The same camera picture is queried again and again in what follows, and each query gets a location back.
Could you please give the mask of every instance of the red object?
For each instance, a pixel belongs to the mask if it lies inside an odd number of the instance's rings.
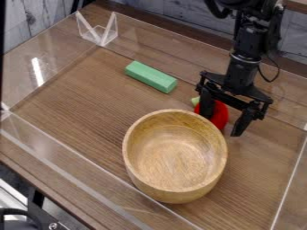
[[[215,101],[216,106],[213,109],[213,116],[209,119],[209,121],[215,124],[219,130],[223,130],[226,128],[230,114],[228,114],[228,109],[227,106],[223,102]],[[199,114],[199,103],[195,106],[195,113]]]

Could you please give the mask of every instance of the plastic corner bracket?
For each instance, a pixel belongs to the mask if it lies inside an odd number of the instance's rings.
[[[80,36],[84,40],[93,42],[97,46],[105,47],[117,38],[116,14],[112,12],[107,27],[96,25],[91,27],[80,12],[76,12],[76,22]]]

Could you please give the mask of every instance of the bowl rim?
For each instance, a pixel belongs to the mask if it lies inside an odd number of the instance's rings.
[[[221,157],[220,157],[220,160],[221,160],[221,163],[220,163],[220,167],[219,167],[219,171],[211,175],[211,177],[204,180],[203,182],[197,183],[195,186],[192,187],[187,187],[187,188],[183,188],[180,190],[164,190],[163,188],[160,188],[159,186],[153,186],[152,184],[147,183],[144,180],[143,180],[143,176],[140,173],[137,173],[137,171],[135,170],[135,167],[133,165],[131,164],[131,161],[129,161],[129,158],[128,158],[128,151],[127,151],[127,146],[128,146],[128,141],[129,141],[129,137],[131,137],[131,133],[132,131],[135,130],[136,126],[144,122],[149,117],[152,116],[156,116],[161,113],[169,113],[169,112],[180,112],[180,113],[185,113],[191,116],[193,116],[195,118],[203,120],[205,122],[205,124],[208,126],[211,126],[212,129],[216,130],[216,136],[219,137],[219,140],[220,140],[220,143],[223,145],[221,149],[223,149],[223,153],[221,153]],[[216,181],[224,171],[224,168],[226,168],[226,163],[227,163],[227,160],[228,160],[228,146],[227,146],[227,142],[226,142],[226,138],[223,137],[219,129],[216,128],[216,126],[211,123],[211,121],[208,119],[205,119],[204,117],[201,117],[200,115],[195,114],[193,112],[191,111],[184,111],[184,110],[177,110],[177,109],[167,109],[167,110],[160,110],[160,111],[153,111],[151,112],[149,114],[144,115],[135,123],[133,125],[129,127],[129,129],[127,130],[125,132],[125,135],[124,135],[124,141],[123,141],[123,156],[124,156],[124,164],[125,164],[125,168],[127,170],[133,174],[133,176],[141,181],[143,184],[145,184],[147,186],[149,186],[151,188],[153,188],[155,190],[161,190],[161,191],[165,191],[165,192],[188,192],[188,191],[195,191],[195,190],[199,190],[199,189],[203,189],[207,185],[209,185],[213,181]]]

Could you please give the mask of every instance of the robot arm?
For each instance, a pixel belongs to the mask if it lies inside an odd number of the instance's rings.
[[[201,80],[196,85],[200,94],[200,115],[211,118],[215,100],[242,111],[231,132],[231,135],[238,137],[252,120],[266,117],[267,108],[274,102],[255,87],[254,78],[256,72],[260,72],[262,56],[278,50],[284,7],[278,0],[204,0],[204,2],[217,18],[226,18],[234,10],[238,13],[227,73],[226,75],[205,71],[200,73]],[[242,101],[235,98],[236,95],[252,100]]]

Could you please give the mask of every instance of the wooden bowl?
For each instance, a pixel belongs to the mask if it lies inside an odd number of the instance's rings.
[[[227,144],[212,123],[189,111],[149,113],[128,129],[124,163],[136,187],[155,200],[185,203],[217,183]]]

